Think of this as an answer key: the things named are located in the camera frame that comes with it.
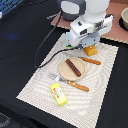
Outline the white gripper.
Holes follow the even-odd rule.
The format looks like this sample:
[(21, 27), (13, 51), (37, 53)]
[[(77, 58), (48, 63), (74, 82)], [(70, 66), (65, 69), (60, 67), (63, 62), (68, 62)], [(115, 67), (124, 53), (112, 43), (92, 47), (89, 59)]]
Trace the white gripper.
[(114, 15), (108, 14), (99, 23), (90, 23), (78, 17), (71, 24), (69, 42), (71, 47), (86, 48), (100, 41), (102, 35), (108, 33), (112, 27)]

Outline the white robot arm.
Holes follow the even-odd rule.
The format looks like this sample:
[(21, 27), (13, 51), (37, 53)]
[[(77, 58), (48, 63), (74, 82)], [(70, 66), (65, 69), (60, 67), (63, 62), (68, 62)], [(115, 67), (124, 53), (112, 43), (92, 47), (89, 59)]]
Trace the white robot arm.
[(110, 0), (57, 0), (65, 20), (70, 21), (71, 46), (88, 47), (111, 30), (113, 14), (106, 14)]

